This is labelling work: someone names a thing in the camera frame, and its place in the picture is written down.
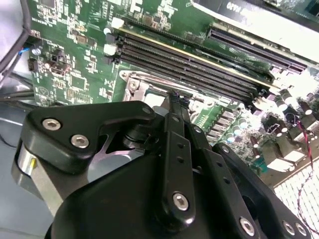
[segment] capacitor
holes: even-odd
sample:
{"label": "capacitor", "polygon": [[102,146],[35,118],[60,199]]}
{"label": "capacitor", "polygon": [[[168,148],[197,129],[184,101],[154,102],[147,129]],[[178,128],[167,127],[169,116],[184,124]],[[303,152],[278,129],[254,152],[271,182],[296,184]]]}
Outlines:
{"label": "capacitor", "polygon": [[281,90],[280,94],[287,105],[291,105],[293,103],[294,98],[287,89]]}
{"label": "capacitor", "polygon": [[281,111],[285,111],[288,107],[281,96],[276,97],[276,105]]}
{"label": "capacitor", "polygon": [[258,151],[258,149],[253,148],[253,154],[256,159],[260,158],[260,152]]}
{"label": "capacitor", "polygon": [[235,142],[235,137],[233,133],[227,133],[226,134],[226,140],[228,143],[233,143]]}
{"label": "capacitor", "polygon": [[313,113],[312,109],[310,108],[310,106],[306,102],[300,101],[299,106],[305,112],[305,115],[308,116],[308,115],[311,115]]}
{"label": "capacitor", "polygon": [[247,128],[248,127],[248,123],[247,123],[247,120],[245,118],[240,118],[238,120],[238,123],[239,123],[239,126],[243,129]]}
{"label": "capacitor", "polygon": [[285,115],[285,120],[289,123],[291,123],[292,125],[296,125],[297,121],[299,119],[298,113],[297,111],[292,108],[291,106],[289,106],[285,111],[284,111],[284,115]]}
{"label": "capacitor", "polygon": [[259,144],[258,144],[258,140],[256,139],[256,137],[251,136],[250,137],[250,142],[253,145],[254,148],[258,148]]}
{"label": "capacitor", "polygon": [[275,129],[275,135],[276,137],[280,137],[281,135],[283,135],[280,128]]}
{"label": "capacitor", "polygon": [[279,128],[281,130],[282,133],[286,133],[288,131],[288,128],[285,124],[285,122],[283,122],[282,120],[278,120],[279,123]]}
{"label": "capacitor", "polygon": [[238,125],[235,125],[233,127],[233,132],[234,132],[234,135],[240,135],[241,134],[241,128]]}

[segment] microchip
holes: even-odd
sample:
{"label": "microchip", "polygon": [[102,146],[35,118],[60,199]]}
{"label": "microchip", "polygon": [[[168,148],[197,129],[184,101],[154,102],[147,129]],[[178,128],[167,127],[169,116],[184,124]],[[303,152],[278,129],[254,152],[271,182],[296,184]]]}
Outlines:
{"label": "microchip", "polygon": [[242,138],[242,137],[237,136],[237,137],[235,138],[235,142],[236,142],[236,143],[240,143],[241,141],[243,141],[243,138]]}
{"label": "microchip", "polygon": [[93,38],[88,38],[87,44],[88,44],[89,46],[94,46],[94,45],[95,45],[95,39],[93,39]]}
{"label": "microchip", "polygon": [[86,37],[85,37],[85,36],[80,36],[80,35],[78,35],[78,36],[76,37],[76,39],[77,39],[78,43],[86,44]]}
{"label": "microchip", "polygon": [[225,111],[223,112],[222,116],[225,117],[225,118],[233,119],[234,118],[234,113],[233,113],[232,110],[225,109]]}
{"label": "microchip", "polygon": [[55,8],[55,0],[40,0],[40,4],[47,7]]}
{"label": "microchip", "polygon": [[238,155],[244,155],[244,154],[245,154],[245,151],[240,150],[237,154],[238,154]]}
{"label": "microchip", "polygon": [[220,123],[220,124],[224,124],[224,125],[229,125],[231,123],[228,119],[225,119],[224,117],[220,117],[217,120],[217,122]]}
{"label": "microchip", "polygon": [[189,32],[186,32],[185,33],[185,39],[188,40],[188,41],[194,41],[195,39],[195,36]]}
{"label": "microchip", "polygon": [[114,57],[113,56],[104,56],[103,60],[107,65],[110,65],[112,62],[114,62]]}
{"label": "microchip", "polygon": [[153,17],[149,15],[144,15],[142,19],[143,24],[150,26],[153,22]]}
{"label": "microchip", "polygon": [[39,69],[38,61],[34,58],[28,59],[29,71],[37,72]]}
{"label": "microchip", "polygon": [[225,131],[226,127],[220,123],[216,123],[213,125],[213,129],[218,130],[218,131]]}
{"label": "microchip", "polygon": [[195,36],[194,38],[194,42],[196,43],[203,43],[204,39],[202,37],[199,37],[199,36]]}
{"label": "microchip", "polygon": [[154,17],[154,22],[160,22],[160,17],[159,16],[155,16]]}

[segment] red wire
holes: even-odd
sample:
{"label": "red wire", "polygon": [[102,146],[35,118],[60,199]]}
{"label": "red wire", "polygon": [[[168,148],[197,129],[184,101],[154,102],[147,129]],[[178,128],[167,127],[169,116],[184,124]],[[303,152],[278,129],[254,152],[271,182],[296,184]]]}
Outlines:
{"label": "red wire", "polygon": [[308,157],[310,158],[310,165],[311,165],[311,169],[312,171],[310,172],[308,178],[305,180],[305,182],[301,185],[301,188],[299,189],[298,191],[298,199],[297,199],[297,207],[298,207],[298,214],[300,216],[300,218],[302,219],[302,221],[304,222],[304,224],[310,229],[310,231],[312,231],[313,233],[319,235],[319,232],[316,231],[315,229],[311,228],[309,226],[309,224],[307,223],[306,219],[304,218],[303,216],[303,212],[301,210],[301,205],[300,205],[300,199],[301,199],[301,193],[304,189],[304,186],[305,184],[313,177],[313,172],[314,172],[314,160],[313,160],[313,156],[311,154],[311,147],[310,147],[310,144],[309,144],[309,141],[308,141],[308,135],[306,133],[306,131],[304,130],[304,128],[302,127],[301,125],[301,122],[298,121],[297,122],[297,125],[298,127],[300,128],[300,130],[303,132],[304,134],[304,137],[305,137],[305,141],[306,141],[306,144],[307,144],[307,149],[308,149]]}

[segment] gray surface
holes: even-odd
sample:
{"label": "gray surface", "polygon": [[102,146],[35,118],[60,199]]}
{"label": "gray surface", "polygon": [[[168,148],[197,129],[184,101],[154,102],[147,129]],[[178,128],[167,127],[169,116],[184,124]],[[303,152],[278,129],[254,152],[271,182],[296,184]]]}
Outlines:
{"label": "gray surface", "polygon": [[[9,110],[0,105],[0,112],[7,119],[18,122],[23,120],[24,113],[19,110]],[[20,131],[21,126],[0,120],[0,133],[8,143],[16,145]],[[52,216],[43,201],[14,183],[10,173],[14,154],[14,149],[0,143],[0,238],[43,238],[52,223]],[[15,231],[37,237],[21,235]]]}

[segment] ram slot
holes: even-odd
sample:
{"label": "ram slot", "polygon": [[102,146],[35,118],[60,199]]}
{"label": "ram slot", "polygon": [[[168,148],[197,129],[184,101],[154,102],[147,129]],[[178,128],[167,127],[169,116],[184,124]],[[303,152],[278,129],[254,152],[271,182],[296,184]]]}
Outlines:
{"label": "ram slot", "polygon": [[248,102],[252,94],[263,87],[234,71],[215,67],[128,33],[119,42],[119,52],[119,59],[124,62],[235,101]]}
{"label": "ram slot", "polygon": [[263,49],[258,45],[253,45],[250,42],[246,42],[245,40],[220,29],[210,29],[207,38],[228,47],[232,47],[247,55],[254,56],[256,59],[267,62],[275,67],[288,70],[291,73],[301,74],[307,68],[307,66],[302,63],[270,50]]}
{"label": "ram slot", "polygon": [[208,74],[220,77],[222,79],[227,80],[227,82],[233,82],[234,84],[242,84],[243,86],[252,89],[256,87],[256,83],[251,82],[250,80],[242,77],[236,73],[231,71],[224,71],[218,67],[214,67],[211,64],[208,64],[203,61],[199,61],[197,59],[193,59],[187,55],[181,54],[179,52],[172,52],[171,50],[159,46],[155,43],[149,42],[144,39],[140,39],[135,36],[127,35],[125,38],[125,42],[128,45],[133,45],[136,48],[139,48],[142,51],[148,51],[151,54],[157,54],[167,60],[171,59],[174,61],[179,61],[183,64],[186,64],[192,68],[196,68],[198,70],[204,71]]}
{"label": "ram slot", "polygon": [[247,72],[248,69],[250,69],[252,71],[255,71],[258,74],[261,74],[265,79],[267,79],[269,81],[271,81],[273,79],[272,76],[268,72],[262,71],[259,68],[254,67],[253,65],[248,65],[248,64],[245,64],[244,62],[237,61],[236,59],[230,58],[226,54],[223,54],[221,52],[215,51],[214,49],[205,47],[203,45],[196,44],[194,42],[191,42],[191,41],[186,40],[186,39],[184,39],[182,37],[173,35],[173,34],[171,34],[169,32],[166,32],[166,31],[156,30],[156,29],[154,29],[152,27],[149,27],[149,26],[147,26],[147,25],[145,25],[145,24],[143,24],[141,22],[129,19],[127,17],[123,17],[122,19],[125,21],[127,26],[136,26],[136,27],[138,27],[140,29],[143,29],[143,30],[146,30],[148,32],[152,32],[152,33],[155,33],[155,34],[157,34],[159,36],[164,36],[164,37],[167,37],[168,39],[171,39],[171,40],[174,40],[176,42],[179,42],[179,43],[185,44],[187,46],[190,46],[193,49],[201,50],[202,52],[210,54],[215,59],[220,59],[221,61],[223,61],[224,63],[226,63],[228,65],[239,65],[239,66],[244,68],[244,70],[242,70],[243,73]]}

